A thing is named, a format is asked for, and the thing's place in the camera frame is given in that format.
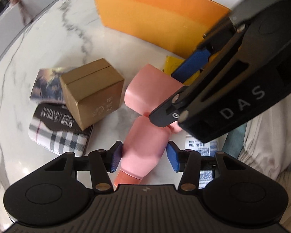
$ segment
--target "product label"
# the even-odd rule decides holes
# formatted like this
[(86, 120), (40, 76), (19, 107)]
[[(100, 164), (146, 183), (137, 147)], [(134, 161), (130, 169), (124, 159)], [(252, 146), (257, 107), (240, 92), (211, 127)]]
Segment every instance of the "product label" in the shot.
[[(202, 156), (214, 156), (218, 150), (218, 141), (215, 139), (208, 143), (202, 143), (191, 135), (187, 135), (185, 149), (197, 151)], [(212, 171), (200, 171), (199, 188), (204, 188), (212, 179)]]
[(88, 128), (82, 131), (64, 105), (41, 103), (36, 108), (34, 117), (40, 119), (52, 131), (73, 131), (83, 134), (87, 134), (90, 131)]

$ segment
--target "white label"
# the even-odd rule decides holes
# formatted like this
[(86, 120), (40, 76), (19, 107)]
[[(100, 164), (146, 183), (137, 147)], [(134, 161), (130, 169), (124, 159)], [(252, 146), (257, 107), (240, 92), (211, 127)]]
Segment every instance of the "white label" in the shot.
[[(208, 143), (202, 143), (191, 135), (187, 135), (185, 149), (197, 151), (202, 156), (214, 156), (218, 150), (218, 141), (215, 139)], [(210, 181), (212, 181), (212, 171), (200, 171), (199, 189), (204, 188)]]

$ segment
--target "book cover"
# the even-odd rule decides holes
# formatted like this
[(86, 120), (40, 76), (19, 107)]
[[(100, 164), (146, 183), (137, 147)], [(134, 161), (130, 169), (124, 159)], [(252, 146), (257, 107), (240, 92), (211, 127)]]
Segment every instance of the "book cover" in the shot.
[(72, 69), (74, 68), (58, 67), (40, 69), (31, 91), (30, 100), (37, 103), (66, 104), (59, 78), (62, 74)]
[(82, 131), (66, 106), (41, 103), (30, 122), (28, 135), (57, 155), (74, 152), (76, 156), (83, 156), (92, 129), (90, 126)]

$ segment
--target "screw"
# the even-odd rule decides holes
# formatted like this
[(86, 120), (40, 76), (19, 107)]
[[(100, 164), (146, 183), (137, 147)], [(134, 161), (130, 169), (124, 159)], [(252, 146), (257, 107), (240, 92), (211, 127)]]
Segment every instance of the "screw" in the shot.
[(99, 183), (95, 186), (95, 188), (99, 191), (106, 191), (111, 188), (108, 183)]
[(183, 121), (185, 121), (189, 116), (189, 111), (185, 110), (181, 113), (180, 118), (179, 118), (179, 122), (182, 123)]
[(177, 99), (179, 98), (179, 94), (176, 94), (173, 98), (172, 98), (172, 100), (171, 100), (171, 103), (175, 103), (176, 101), (177, 101)]
[(172, 113), (172, 117), (178, 119), (179, 118), (179, 114), (178, 113)]
[(196, 186), (191, 183), (184, 183), (181, 185), (181, 189), (183, 191), (193, 191), (194, 189), (196, 189)]
[(241, 26), (239, 26), (238, 28), (237, 28), (237, 33), (241, 33), (241, 32), (243, 32), (243, 30), (246, 28), (246, 26), (245, 26), (245, 24), (242, 24)]

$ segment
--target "white marble surface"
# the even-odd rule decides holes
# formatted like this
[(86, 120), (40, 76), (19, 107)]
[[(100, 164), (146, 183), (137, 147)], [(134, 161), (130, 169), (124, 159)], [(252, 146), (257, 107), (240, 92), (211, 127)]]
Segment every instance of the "white marble surface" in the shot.
[[(0, 62), (0, 229), (10, 220), (3, 207), (3, 194), (9, 185), (56, 157), (28, 137), (28, 126), (36, 108), (29, 100), (40, 68), (81, 66), (105, 58), (124, 77), (124, 88), (138, 70), (150, 63), (162, 68), (170, 52), (138, 38), (102, 26), (94, 0), (60, 0), (36, 20), (11, 46)], [(109, 149), (123, 141), (137, 113), (124, 104), (97, 123), (87, 153)], [(185, 133), (172, 137), (184, 147)], [(110, 174), (111, 180), (116, 174)], [(143, 183), (174, 183), (174, 173), (163, 155)], [(89, 173), (78, 179), (90, 187)]]

